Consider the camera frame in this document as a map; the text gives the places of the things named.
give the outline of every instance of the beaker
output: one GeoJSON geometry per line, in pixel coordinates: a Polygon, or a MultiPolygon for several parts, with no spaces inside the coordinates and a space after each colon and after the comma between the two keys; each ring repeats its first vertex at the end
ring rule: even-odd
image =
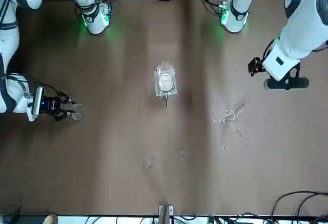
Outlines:
{"type": "Polygon", "coordinates": [[[155,162],[156,162],[156,157],[153,154],[149,154],[147,156],[147,164],[149,166],[154,166],[155,165],[155,162]]]}
{"type": "Polygon", "coordinates": [[[71,113],[72,118],[76,121],[80,121],[83,119],[86,110],[84,108],[84,106],[82,104],[75,104],[73,105],[72,109],[74,111],[74,113],[71,113]]]}
{"type": "Polygon", "coordinates": [[[180,151],[180,158],[182,160],[186,160],[187,157],[188,157],[188,153],[185,150],[180,151]]]}
{"type": "Polygon", "coordinates": [[[169,62],[162,62],[157,66],[158,87],[162,92],[169,92],[173,88],[173,66],[169,62]]]}

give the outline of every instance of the test tube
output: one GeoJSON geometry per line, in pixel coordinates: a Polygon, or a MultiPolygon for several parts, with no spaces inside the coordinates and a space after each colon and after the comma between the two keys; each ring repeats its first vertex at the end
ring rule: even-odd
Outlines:
{"type": "Polygon", "coordinates": [[[242,97],[241,100],[231,109],[225,112],[225,117],[228,121],[233,121],[235,119],[235,115],[250,101],[250,96],[246,94],[242,97]]]}

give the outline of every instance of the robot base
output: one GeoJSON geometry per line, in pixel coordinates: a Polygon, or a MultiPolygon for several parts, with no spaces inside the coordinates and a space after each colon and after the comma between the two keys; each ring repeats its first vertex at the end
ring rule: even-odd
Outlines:
{"type": "Polygon", "coordinates": [[[293,67],[280,81],[276,81],[272,77],[266,79],[264,88],[266,90],[295,90],[305,89],[309,86],[309,80],[305,77],[299,77],[300,64],[293,67]],[[291,71],[296,69],[295,77],[291,77],[291,71]]]}
{"type": "Polygon", "coordinates": [[[236,17],[231,12],[231,2],[232,0],[227,0],[223,2],[227,6],[227,11],[221,16],[221,24],[231,33],[238,33],[241,31],[242,27],[246,24],[247,16],[243,17],[242,20],[238,21],[236,17]]]}
{"type": "Polygon", "coordinates": [[[88,21],[88,15],[86,15],[86,19],[83,16],[82,18],[90,33],[100,34],[109,26],[111,13],[111,6],[108,6],[106,3],[99,3],[99,12],[93,22],[88,21]]]}

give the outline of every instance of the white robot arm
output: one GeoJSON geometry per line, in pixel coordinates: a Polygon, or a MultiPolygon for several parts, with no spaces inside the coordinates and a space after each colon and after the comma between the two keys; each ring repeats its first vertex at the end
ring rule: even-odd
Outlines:
{"type": "Polygon", "coordinates": [[[29,86],[22,76],[12,74],[8,78],[7,67],[19,44],[17,5],[37,9],[41,3],[42,0],[0,0],[0,113],[27,113],[30,121],[36,116],[28,108],[28,103],[33,102],[29,86]]]}
{"type": "MultiPolygon", "coordinates": [[[[74,0],[82,11],[85,23],[93,34],[101,33],[109,25],[109,7],[96,0],[74,0]]],[[[19,32],[16,20],[17,6],[37,9],[42,0],[0,0],[0,113],[27,113],[29,121],[39,114],[54,116],[54,120],[66,118],[74,111],[62,109],[62,104],[73,102],[64,93],[55,90],[55,97],[48,97],[44,85],[38,83],[35,95],[31,95],[27,80],[17,73],[7,73],[10,59],[18,48],[19,32]]]]}
{"type": "Polygon", "coordinates": [[[227,0],[223,2],[227,10],[222,17],[221,24],[232,33],[238,33],[245,25],[248,10],[253,0],[227,0]]]}
{"type": "Polygon", "coordinates": [[[110,8],[96,0],[74,0],[82,11],[85,24],[92,34],[99,34],[109,25],[110,8]]]}
{"type": "Polygon", "coordinates": [[[249,63],[249,73],[268,72],[265,83],[270,89],[306,88],[309,81],[299,77],[301,60],[317,50],[328,40],[328,0],[285,0],[287,25],[271,45],[263,58],[249,63]],[[290,71],[296,68],[296,77],[290,71]]]}

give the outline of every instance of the brown table surface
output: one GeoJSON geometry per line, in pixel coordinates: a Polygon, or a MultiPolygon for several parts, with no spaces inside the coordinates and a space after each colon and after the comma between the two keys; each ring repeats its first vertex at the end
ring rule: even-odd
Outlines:
{"type": "MultiPolygon", "coordinates": [[[[239,34],[199,0],[117,1],[112,26],[98,36],[72,2],[44,2],[18,18],[14,70],[68,93],[86,116],[1,116],[1,210],[152,215],[168,202],[176,214],[265,215],[284,193],[328,189],[327,53],[302,62],[310,80],[302,91],[266,91],[267,74],[248,74],[286,23],[283,0],[254,0],[239,34]],[[167,108],[154,91],[163,60],[178,88],[167,108]],[[213,120],[245,94],[239,138],[213,120]],[[151,169],[148,154],[156,156],[151,169]]],[[[293,214],[303,197],[283,200],[276,214],[293,214]]],[[[326,204],[311,200],[301,214],[322,214],[326,204]]]]}

